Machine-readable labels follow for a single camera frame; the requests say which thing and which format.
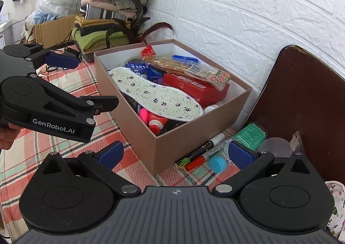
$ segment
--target yellow clothing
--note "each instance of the yellow clothing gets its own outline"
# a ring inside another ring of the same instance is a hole
[[[87,20],[84,17],[76,16],[75,17],[75,24],[79,24],[81,27],[89,27],[89,26],[99,26],[109,23],[118,24],[115,20],[112,19],[91,19]]]

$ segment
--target green sweater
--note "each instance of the green sweater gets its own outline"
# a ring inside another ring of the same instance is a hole
[[[96,31],[86,36],[80,36],[80,30],[74,28],[72,30],[72,37],[77,41],[82,51],[87,51],[91,47],[99,47],[101,45],[104,45],[106,48],[106,32],[107,31]],[[128,39],[121,31],[110,35],[109,41],[111,46],[128,45]]]

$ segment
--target blue gripper pad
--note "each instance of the blue gripper pad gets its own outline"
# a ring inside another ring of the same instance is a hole
[[[253,163],[258,158],[258,154],[241,143],[232,141],[229,144],[229,158],[242,170]]]
[[[95,153],[94,158],[108,169],[113,170],[113,168],[124,158],[124,146],[120,141],[115,141]]]
[[[78,58],[69,57],[57,53],[51,53],[44,59],[44,62],[51,67],[60,67],[67,69],[75,69],[79,65]]]

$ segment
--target brown cardboard box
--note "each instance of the brown cardboard box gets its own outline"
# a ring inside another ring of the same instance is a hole
[[[74,27],[75,15],[62,17],[33,27],[36,42],[42,43],[44,48],[49,48],[67,39],[67,35]]]
[[[158,55],[174,53],[198,57],[213,67],[227,71],[208,57],[173,39],[150,42],[149,45],[153,46]],[[150,173],[155,175],[230,127],[247,101],[251,86],[231,74],[232,80],[224,105],[156,137],[139,119],[107,74],[108,70],[122,66],[129,57],[140,56],[140,52],[144,48],[144,43],[114,47],[95,52],[94,59],[101,95],[119,98],[119,105],[112,114],[136,154]]]

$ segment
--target human hand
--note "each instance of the human hand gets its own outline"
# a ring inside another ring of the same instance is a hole
[[[0,128],[0,149],[9,150],[18,137],[21,127],[8,124],[9,128]]]

